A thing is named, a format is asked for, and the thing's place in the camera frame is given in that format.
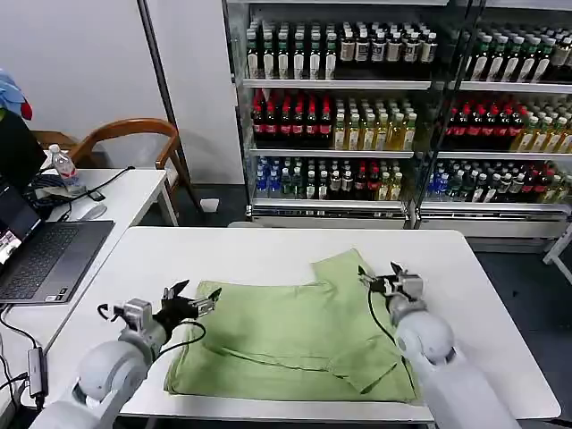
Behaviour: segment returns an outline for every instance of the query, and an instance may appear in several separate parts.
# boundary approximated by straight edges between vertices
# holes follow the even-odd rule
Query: white desk
[[[559,404],[517,327],[456,231],[131,228],[47,353],[48,402],[56,400],[74,380],[74,368],[90,349],[117,338],[123,324],[102,320],[96,312],[98,304],[141,298],[157,310],[163,288],[185,279],[190,280],[184,291],[189,297],[201,280],[263,285],[310,282],[314,280],[311,262],[352,247],[377,274],[390,273],[390,261],[396,261],[425,279],[430,310],[449,321],[460,347],[488,375],[516,418],[560,414]],[[175,331],[171,344],[181,340],[184,329]],[[427,408],[398,403],[171,396],[163,391],[163,383],[175,353],[153,365],[122,414],[246,420],[432,420]]]
[[[119,171],[81,170],[80,175],[88,188],[91,189],[108,181]],[[137,225],[151,204],[158,198],[164,206],[170,207],[170,210],[167,210],[172,213],[171,202],[164,188],[165,177],[164,171],[132,170],[102,188],[100,191],[105,195],[104,203],[107,206],[107,211],[100,219],[113,220],[115,225],[73,294],[71,301],[62,305],[14,307],[5,316],[5,320],[29,332],[44,348],[49,346],[125,231],[129,227]],[[73,202],[70,219],[74,220],[75,216],[83,215],[87,207],[94,204],[87,197]],[[67,205],[58,207],[52,213],[50,220],[57,220],[68,208]],[[8,360],[12,376],[27,371],[26,356],[27,350],[31,347],[29,340],[1,325],[0,335],[4,343],[3,353]],[[0,383],[4,383],[4,381],[4,373],[0,371]],[[23,393],[22,397],[26,396],[28,396],[27,391]],[[12,407],[9,391],[6,388],[0,391],[0,415],[2,416],[0,417],[0,427],[10,416],[10,413],[7,412],[8,408]]]

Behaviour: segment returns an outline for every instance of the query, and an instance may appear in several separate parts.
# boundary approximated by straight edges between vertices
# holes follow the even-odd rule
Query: laptop keyboard
[[[29,245],[27,257],[21,261],[12,279],[0,289],[0,299],[32,299],[55,263],[80,229],[75,225],[47,228]]]

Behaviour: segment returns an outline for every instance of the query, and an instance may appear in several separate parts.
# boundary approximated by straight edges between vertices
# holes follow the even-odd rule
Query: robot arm
[[[179,297],[187,283],[165,289],[162,309],[156,315],[151,304],[141,299],[114,307],[111,320],[120,317],[127,324],[119,339],[88,353],[80,364],[80,376],[39,414],[31,429],[110,429],[123,405],[147,378],[172,330],[184,319],[196,319],[215,309],[221,290],[205,299]]]
[[[422,279],[391,266],[395,275],[370,277],[361,268],[359,275],[386,297],[395,343],[415,371],[435,423],[441,429],[519,429],[484,374],[455,347],[447,322],[426,310]]]

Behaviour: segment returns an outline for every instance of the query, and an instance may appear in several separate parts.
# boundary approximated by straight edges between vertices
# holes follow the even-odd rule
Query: water bottle
[[[52,165],[62,178],[67,191],[73,196],[85,193],[86,187],[81,184],[80,174],[72,159],[62,152],[58,145],[50,145],[50,152],[52,153]]]

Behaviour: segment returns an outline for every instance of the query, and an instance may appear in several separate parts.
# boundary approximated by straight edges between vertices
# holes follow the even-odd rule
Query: green cloth
[[[355,249],[313,264],[316,282],[244,286],[201,282],[198,296],[222,288],[201,319],[206,337],[186,346],[167,373],[173,394],[256,400],[416,400],[399,351],[369,314]],[[384,298],[375,315],[394,334]],[[187,330],[187,341],[201,333]]]

